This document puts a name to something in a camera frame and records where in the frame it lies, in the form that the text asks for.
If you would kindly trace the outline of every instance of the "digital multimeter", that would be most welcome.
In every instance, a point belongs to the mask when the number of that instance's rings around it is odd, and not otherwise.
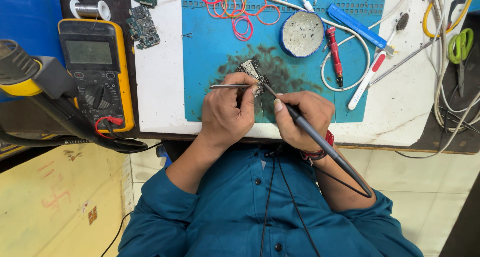
[[[122,28],[94,19],[63,19],[58,23],[65,63],[78,86],[75,105],[95,124],[102,117],[123,119],[114,132],[134,126]],[[108,133],[102,122],[98,131]]]

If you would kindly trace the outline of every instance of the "yellow cable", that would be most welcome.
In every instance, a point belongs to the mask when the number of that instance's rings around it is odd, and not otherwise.
[[[434,5],[435,0],[431,1],[430,4],[427,7],[427,11],[425,12],[425,15],[423,16],[423,31],[425,32],[426,35],[429,37],[435,37],[434,34],[432,34],[427,27],[427,20],[428,20],[428,15],[430,14],[430,11],[432,10],[432,6]],[[471,4],[472,0],[467,0],[465,7],[462,10],[462,13],[458,17],[458,19],[452,24],[452,26],[447,30],[447,33],[451,32],[462,20],[463,16],[467,13],[467,10],[469,9],[469,6]]]

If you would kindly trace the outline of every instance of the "white countertop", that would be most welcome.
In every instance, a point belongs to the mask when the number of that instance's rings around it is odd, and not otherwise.
[[[399,1],[386,0],[384,12],[389,13]],[[447,0],[446,10],[451,1]],[[388,57],[376,76],[428,41],[421,24],[428,4],[429,0],[406,0],[397,13],[381,23],[380,35],[387,38],[400,12],[410,14],[406,29],[397,33],[392,42],[400,53]],[[138,5],[132,0],[132,7]],[[144,132],[198,134],[202,124],[185,119],[182,0],[158,0],[150,13],[161,42],[151,48],[135,50],[140,115],[137,125]],[[459,14],[456,10],[452,19]],[[433,16],[429,16],[430,31],[436,30]],[[462,25],[463,20],[450,34],[459,33]],[[335,142],[399,146],[415,143],[423,133],[433,105],[435,78],[427,52],[420,52],[370,88],[363,122],[330,125]],[[280,133],[276,124],[257,123],[246,137],[279,139]]]

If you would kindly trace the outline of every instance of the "hand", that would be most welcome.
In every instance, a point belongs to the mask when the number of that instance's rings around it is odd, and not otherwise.
[[[280,136],[285,142],[306,152],[316,152],[322,149],[307,132],[293,122],[285,103],[298,105],[303,117],[325,138],[335,113],[335,105],[332,102],[314,92],[302,91],[277,94],[277,99],[273,103]]]
[[[258,82],[243,72],[228,74],[222,84],[247,83],[252,86],[245,92],[241,89],[214,89],[205,96],[199,137],[213,149],[223,153],[252,129],[255,123],[254,93],[258,89],[255,84]]]

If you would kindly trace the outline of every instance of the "soldering mat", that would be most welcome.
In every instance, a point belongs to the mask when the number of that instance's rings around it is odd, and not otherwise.
[[[302,0],[288,0],[302,5]],[[228,2],[231,13],[233,0]],[[327,9],[335,3],[365,26],[370,26],[380,20],[383,14],[385,0],[317,0],[315,12],[321,17],[333,21],[327,15]],[[182,0],[183,34],[192,33],[192,37],[183,38],[183,67],[185,88],[185,118],[188,121],[201,121],[202,104],[211,85],[219,84],[228,73],[236,71],[237,67],[252,57],[260,60],[259,72],[270,79],[272,88],[277,93],[314,91],[335,103],[335,115],[332,122],[362,122],[368,91],[360,99],[355,110],[350,111],[347,105],[356,88],[347,91],[334,92],[322,82],[321,64],[328,53],[322,52],[328,43],[324,38],[321,48],[313,55],[297,58],[287,55],[280,47],[279,34],[282,24],[296,10],[280,4],[281,16],[273,25],[262,24],[256,16],[250,16],[254,26],[253,36],[248,41],[236,38],[232,29],[231,18],[214,18],[207,12],[206,3],[202,0]],[[241,0],[237,0],[237,8],[241,8]],[[248,0],[246,10],[255,14],[263,5],[264,0]],[[220,5],[215,7],[219,14],[223,12]],[[273,22],[278,18],[278,12],[273,7],[267,7],[260,17],[264,22]],[[238,31],[246,30],[246,22],[240,21]],[[372,30],[378,33],[380,26]],[[336,40],[349,37],[344,30],[336,30]],[[371,60],[373,61],[375,46],[369,43]],[[344,87],[357,82],[363,75],[366,65],[365,50],[357,38],[353,38],[339,47],[340,60],[343,65]],[[325,78],[330,86],[337,88],[336,75],[331,58],[324,70]],[[266,92],[255,99],[255,122],[275,123],[273,109],[274,97]]]

